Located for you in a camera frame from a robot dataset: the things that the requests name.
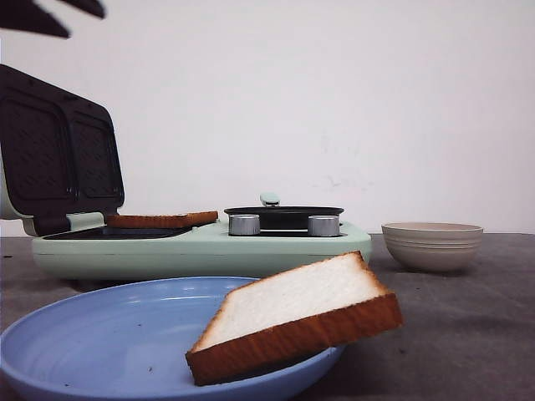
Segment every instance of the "sandwich maker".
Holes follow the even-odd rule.
[[[87,99],[0,65],[3,219],[22,219],[36,263],[67,279],[265,277],[347,251],[365,260],[371,240],[339,221],[344,210],[280,206],[226,209],[180,229],[105,224],[125,193],[112,120]]]

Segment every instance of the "ceramic bowl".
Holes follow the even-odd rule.
[[[394,259],[428,272],[455,271],[468,265],[483,234],[479,226],[451,223],[389,223],[382,229]]]

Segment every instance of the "black pan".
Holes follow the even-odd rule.
[[[259,206],[225,209],[231,215],[259,215],[263,230],[302,230],[309,216],[339,216],[344,209],[321,206]]]

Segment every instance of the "gray table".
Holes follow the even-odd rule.
[[[304,400],[534,400],[535,236],[486,234],[456,274],[407,272],[373,236],[370,263],[405,325],[346,348]],[[38,307],[109,282],[66,282],[33,263],[28,238],[2,239],[2,329]],[[0,400],[20,401],[0,379]]]

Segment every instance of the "light blue plate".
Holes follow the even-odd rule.
[[[321,378],[344,347],[236,382],[197,387],[184,354],[224,295],[254,279],[188,277],[71,297],[30,313],[2,335],[2,368],[30,401],[290,398]]]

